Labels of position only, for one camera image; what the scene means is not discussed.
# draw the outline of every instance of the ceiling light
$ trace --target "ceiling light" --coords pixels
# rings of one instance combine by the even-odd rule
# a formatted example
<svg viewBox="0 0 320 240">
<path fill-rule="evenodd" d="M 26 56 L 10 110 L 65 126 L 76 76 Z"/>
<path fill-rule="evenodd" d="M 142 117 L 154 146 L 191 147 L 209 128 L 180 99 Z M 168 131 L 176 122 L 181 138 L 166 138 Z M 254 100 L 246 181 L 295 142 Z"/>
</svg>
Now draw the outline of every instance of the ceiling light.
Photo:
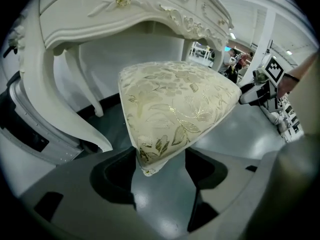
<svg viewBox="0 0 320 240">
<path fill-rule="evenodd" d="M 236 39 L 236 36 L 234 33 L 230 33 L 230 36 L 232 37 L 232 39 Z"/>
</svg>

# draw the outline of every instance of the ornate carved table leg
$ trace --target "ornate carved table leg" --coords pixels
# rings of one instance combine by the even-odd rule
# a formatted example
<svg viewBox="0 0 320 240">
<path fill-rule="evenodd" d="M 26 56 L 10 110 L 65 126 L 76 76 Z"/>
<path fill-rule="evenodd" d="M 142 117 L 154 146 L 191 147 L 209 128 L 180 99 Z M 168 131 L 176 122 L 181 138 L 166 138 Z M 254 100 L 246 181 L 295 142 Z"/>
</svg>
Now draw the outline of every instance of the ornate carved table leg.
<svg viewBox="0 0 320 240">
<path fill-rule="evenodd" d="M 90 90 L 90 87 L 84 77 L 84 73 L 81 69 L 80 58 L 79 58 L 79 45 L 75 45 L 72 48 L 68 49 L 65 53 L 65 60 L 72 74 L 73 80 L 79 86 L 85 97 L 90 101 L 94 107 L 94 111 L 97 117 L 102 117 L 104 112 L 102 107 L 95 97 L 93 92 Z"/>
<path fill-rule="evenodd" d="M 215 50 L 214 51 L 214 63 L 213 63 L 212 69 L 214 71 L 218 72 L 223 61 L 224 61 L 224 51 L 223 50 L 221 50 L 221 51 Z"/>
<path fill-rule="evenodd" d="M 183 50 L 182 50 L 182 58 L 181 58 L 182 61 L 188 60 L 193 43 L 194 43 L 193 40 L 184 40 Z"/>
<path fill-rule="evenodd" d="M 38 113 L 54 127 L 76 138 L 98 145 L 104 152 L 112 150 L 110 142 L 83 120 L 64 101 L 54 78 L 54 54 L 46 50 L 42 37 L 39 0 L 27 8 L 24 60 L 20 72 L 26 94 Z"/>
</svg>

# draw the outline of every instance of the upholstered stool cushion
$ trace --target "upholstered stool cushion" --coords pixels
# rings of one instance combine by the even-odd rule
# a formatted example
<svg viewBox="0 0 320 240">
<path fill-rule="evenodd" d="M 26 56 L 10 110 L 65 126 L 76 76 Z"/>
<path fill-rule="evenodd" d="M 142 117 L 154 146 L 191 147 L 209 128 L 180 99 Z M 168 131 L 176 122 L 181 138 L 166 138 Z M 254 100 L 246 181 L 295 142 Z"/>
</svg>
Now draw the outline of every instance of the upholstered stool cushion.
<svg viewBox="0 0 320 240">
<path fill-rule="evenodd" d="M 126 67 L 119 74 L 119 93 L 132 145 L 146 171 L 209 132 L 241 95 L 221 74 L 184 61 Z"/>
</svg>

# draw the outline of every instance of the human hand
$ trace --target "human hand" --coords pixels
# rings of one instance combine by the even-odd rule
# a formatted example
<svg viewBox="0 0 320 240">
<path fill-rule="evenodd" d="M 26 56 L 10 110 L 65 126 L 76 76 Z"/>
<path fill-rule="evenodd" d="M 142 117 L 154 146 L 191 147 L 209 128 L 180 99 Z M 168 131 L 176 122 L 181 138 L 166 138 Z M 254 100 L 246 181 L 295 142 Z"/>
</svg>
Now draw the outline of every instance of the human hand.
<svg viewBox="0 0 320 240">
<path fill-rule="evenodd" d="M 284 75 L 278 84 L 277 98 L 280 99 L 286 93 L 291 92 L 297 85 L 298 81 Z"/>
</svg>

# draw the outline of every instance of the white vanity table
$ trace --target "white vanity table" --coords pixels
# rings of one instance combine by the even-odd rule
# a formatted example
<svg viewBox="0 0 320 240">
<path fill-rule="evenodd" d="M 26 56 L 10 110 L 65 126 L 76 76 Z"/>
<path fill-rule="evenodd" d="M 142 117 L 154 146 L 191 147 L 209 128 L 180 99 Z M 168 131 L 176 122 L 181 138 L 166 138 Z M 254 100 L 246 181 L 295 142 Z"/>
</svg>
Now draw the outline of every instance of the white vanity table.
<svg viewBox="0 0 320 240">
<path fill-rule="evenodd" d="M 185 59 L 193 41 L 201 40 L 215 50 L 212 69 L 217 71 L 231 28 L 231 17 L 219 0 L 31 0 L 16 28 L 20 74 L 31 104 L 45 120 L 105 152 L 112 149 L 109 141 L 59 94 L 54 55 L 66 50 L 74 81 L 100 117 L 102 107 L 80 66 L 79 44 L 123 31 L 166 35 L 186 39 Z"/>
</svg>

